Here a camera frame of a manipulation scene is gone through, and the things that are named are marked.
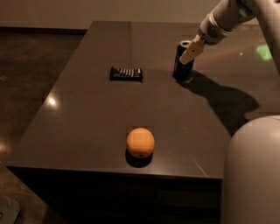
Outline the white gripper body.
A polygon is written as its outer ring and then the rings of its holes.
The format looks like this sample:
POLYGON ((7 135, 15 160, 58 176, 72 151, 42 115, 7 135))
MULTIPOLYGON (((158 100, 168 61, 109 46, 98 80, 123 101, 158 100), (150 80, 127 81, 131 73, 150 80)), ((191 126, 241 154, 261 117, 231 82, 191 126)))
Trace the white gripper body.
POLYGON ((205 17, 201 22, 198 31, 198 35, 202 39, 202 42, 209 46, 219 44, 229 34, 230 31, 224 30, 217 24, 213 13, 209 13, 205 17))

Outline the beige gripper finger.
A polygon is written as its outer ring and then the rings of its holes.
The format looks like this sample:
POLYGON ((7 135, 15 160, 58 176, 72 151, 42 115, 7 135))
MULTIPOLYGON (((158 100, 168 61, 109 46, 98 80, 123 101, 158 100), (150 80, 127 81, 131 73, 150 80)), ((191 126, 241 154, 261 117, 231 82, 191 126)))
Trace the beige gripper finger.
POLYGON ((204 43, 204 40, 199 35, 197 35, 182 53, 179 61, 185 65, 194 60, 204 52, 205 45, 206 44, 204 43))

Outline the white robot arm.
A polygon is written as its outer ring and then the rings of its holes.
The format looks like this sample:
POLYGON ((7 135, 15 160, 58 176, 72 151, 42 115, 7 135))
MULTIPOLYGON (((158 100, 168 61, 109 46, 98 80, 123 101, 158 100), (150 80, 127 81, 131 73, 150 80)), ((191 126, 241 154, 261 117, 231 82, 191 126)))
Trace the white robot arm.
MULTIPOLYGON (((280 1, 221 0, 206 16, 180 56, 186 64, 235 27, 256 18, 280 73, 280 1)), ((265 116, 244 124, 225 156, 220 224, 280 224, 280 119, 265 116)))

